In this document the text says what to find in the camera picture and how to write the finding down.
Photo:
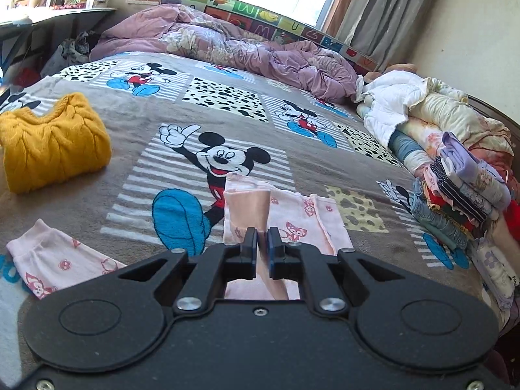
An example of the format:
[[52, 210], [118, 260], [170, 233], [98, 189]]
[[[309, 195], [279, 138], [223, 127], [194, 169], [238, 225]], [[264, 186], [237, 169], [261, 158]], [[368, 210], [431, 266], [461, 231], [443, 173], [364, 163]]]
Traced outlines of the pink printed children's pants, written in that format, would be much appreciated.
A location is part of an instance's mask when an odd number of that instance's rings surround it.
[[40, 219], [6, 248], [25, 285], [38, 299], [125, 267]]

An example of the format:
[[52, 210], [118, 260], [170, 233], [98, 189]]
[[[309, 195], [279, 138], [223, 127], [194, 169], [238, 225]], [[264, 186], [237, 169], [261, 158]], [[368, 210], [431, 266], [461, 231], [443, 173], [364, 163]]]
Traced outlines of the pink printed children's top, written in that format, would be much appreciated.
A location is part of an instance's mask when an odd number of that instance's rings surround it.
[[279, 230], [284, 242], [306, 243], [321, 253], [336, 255], [342, 248], [353, 251], [353, 243], [344, 226], [335, 200], [315, 194], [281, 190], [250, 176], [228, 174], [225, 191], [223, 241], [243, 242], [249, 227], [258, 231], [258, 255], [255, 278], [227, 284], [225, 298], [243, 300], [291, 300], [300, 297], [293, 280], [272, 279], [266, 233]]

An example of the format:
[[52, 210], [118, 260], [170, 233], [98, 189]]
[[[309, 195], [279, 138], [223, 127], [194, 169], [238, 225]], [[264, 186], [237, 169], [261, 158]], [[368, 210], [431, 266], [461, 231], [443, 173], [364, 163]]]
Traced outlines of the folded blue jeans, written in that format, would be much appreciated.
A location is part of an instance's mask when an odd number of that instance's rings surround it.
[[409, 196], [411, 214], [427, 230], [435, 235], [450, 250], [457, 248], [466, 250], [468, 246], [467, 236], [454, 226], [442, 214], [436, 213], [427, 206], [427, 199], [423, 191], [422, 180], [416, 178], [412, 184]]

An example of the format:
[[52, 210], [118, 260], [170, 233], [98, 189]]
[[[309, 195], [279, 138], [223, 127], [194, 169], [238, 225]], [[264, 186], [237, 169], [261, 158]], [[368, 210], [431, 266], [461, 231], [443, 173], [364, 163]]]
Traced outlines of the striped navy folded garment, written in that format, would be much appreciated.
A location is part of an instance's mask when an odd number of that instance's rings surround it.
[[452, 201], [452, 205], [479, 223], [497, 220], [499, 218], [498, 210], [462, 180], [459, 181], [461, 185], [457, 185], [447, 174], [442, 161], [443, 159], [437, 156], [430, 165], [430, 169], [436, 178], [440, 192]]

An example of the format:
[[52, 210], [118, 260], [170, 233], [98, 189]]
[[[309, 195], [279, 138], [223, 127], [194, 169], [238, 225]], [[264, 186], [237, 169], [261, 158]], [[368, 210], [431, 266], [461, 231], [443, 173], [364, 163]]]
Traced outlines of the folded red garment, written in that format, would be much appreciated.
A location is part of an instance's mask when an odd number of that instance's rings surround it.
[[508, 226], [509, 233], [517, 241], [520, 242], [520, 206], [512, 200], [503, 212], [503, 216]]

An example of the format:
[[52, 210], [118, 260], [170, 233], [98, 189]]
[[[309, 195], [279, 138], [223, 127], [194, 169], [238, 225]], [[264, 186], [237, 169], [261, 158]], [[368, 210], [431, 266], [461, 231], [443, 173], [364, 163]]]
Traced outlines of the folded lilac garment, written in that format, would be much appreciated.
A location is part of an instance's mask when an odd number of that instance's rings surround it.
[[499, 211], [509, 207], [509, 189], [491, 165], [470, 153], [450, 131], [442, 134], [442, 144], [442, 165], [454, 184], [465, 184]]

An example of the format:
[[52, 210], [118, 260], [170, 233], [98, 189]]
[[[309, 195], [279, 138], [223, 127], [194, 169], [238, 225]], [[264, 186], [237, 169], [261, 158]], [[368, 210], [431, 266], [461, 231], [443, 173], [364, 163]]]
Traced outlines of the yellow knit sweater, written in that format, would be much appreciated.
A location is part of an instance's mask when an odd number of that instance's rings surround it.
[[26, 194], [96, 173], [112, 156], [109, 133], [82, 93], [70, 93], [38, 117], [29, 108], [1, 115], [1, 147], [8, 189]]

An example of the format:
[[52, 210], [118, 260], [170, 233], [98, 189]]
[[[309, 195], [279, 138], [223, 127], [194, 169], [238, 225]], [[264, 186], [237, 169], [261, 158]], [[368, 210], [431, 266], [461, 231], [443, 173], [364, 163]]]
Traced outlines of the cream floral folded quilt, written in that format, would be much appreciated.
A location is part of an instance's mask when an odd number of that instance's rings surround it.
[[419, 146], [404, 156], [405, 167], [416, 177], [421, 177], [426, 165], [440, 154], [442, 134], [447, 131], [501, 177], [512, 173], [514, 151], [509, 129], [476, 112], [462, 93], [430, 93], [409, 110], [408, 121], [396, 128]]

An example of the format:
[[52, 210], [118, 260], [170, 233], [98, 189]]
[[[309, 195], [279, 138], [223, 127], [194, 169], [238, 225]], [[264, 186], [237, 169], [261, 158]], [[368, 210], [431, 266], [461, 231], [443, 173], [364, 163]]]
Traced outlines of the Mickey Mouse fleece blanket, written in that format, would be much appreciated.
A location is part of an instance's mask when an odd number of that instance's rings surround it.
[[109, 133], [95, 174], [17, 195], [1, 189], [1, 241], [37, 220], [123, 264], [169, 243], [223, 240], [228, 174], [336, 201], [353, 247], [483, 301], [492, 296], [461, 252], [435, 255], [409, 213], [413, 175], [351, 108], [245, 71], [129, 52], [43, 78], [1, 104], [38, 117], [82, 93]]

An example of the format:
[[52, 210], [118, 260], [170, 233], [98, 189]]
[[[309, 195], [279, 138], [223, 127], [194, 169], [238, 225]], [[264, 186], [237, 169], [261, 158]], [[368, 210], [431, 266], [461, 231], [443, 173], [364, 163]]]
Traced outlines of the white quilted comforter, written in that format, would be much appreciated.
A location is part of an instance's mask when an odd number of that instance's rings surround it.
[[356, 83], [354, 101], [370, 107], [363, 123], [367, 131], [384, 147], [397, 126], [409, 119], [409, 110], [421, 104], [427, 95], [438, 92], [441, 82], [421, 78], [407, 71], [391, 71], [365, 84], [363, 77]]

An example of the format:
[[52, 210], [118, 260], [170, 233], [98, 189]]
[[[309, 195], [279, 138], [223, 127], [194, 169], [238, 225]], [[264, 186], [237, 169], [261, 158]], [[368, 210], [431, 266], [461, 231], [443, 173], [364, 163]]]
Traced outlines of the purple crumpled duvet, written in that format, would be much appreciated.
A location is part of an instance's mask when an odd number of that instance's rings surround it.
[[279, 44], [186, 5], [157, 5], [105, 30], [93, 61], [123, 52], [170, 53], [237, 68], [342, 102], [363, 87], [362, 76], [340, 54], [311, 41]]

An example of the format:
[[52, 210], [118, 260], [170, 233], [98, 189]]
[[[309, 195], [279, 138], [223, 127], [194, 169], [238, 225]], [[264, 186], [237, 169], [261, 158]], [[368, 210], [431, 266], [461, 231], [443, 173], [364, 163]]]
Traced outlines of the dark desk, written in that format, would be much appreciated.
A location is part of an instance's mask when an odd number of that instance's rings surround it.
[[24, 56], [19, 52], [24, 47], [26, 54], [32, 56], [45, 52], [45, 45], [32, 49], [33, 34], [40, 30], [50, 32], [53, 36], [56, 24], [66, 21], [71, 24], [70, 35], [78, 35], [79, 23], [87, 16], [94, 16], [97, 21], [95, 28], [106, 17], [116, 13], [114, 7], [82, 8], [82, 9], [52, 9], [38, 7], [34, 9], [12, 9], [1, 13], [1, 71], [7, 73], [14, 63], [21, 62]]

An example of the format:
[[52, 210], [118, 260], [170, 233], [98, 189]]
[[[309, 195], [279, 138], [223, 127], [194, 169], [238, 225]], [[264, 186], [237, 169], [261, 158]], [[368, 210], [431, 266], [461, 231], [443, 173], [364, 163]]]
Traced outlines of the grey curtain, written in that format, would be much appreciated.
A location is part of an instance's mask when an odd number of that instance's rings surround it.
[[350, 0], [335, 37], [382, 70], [403, 62], [434, 0]]

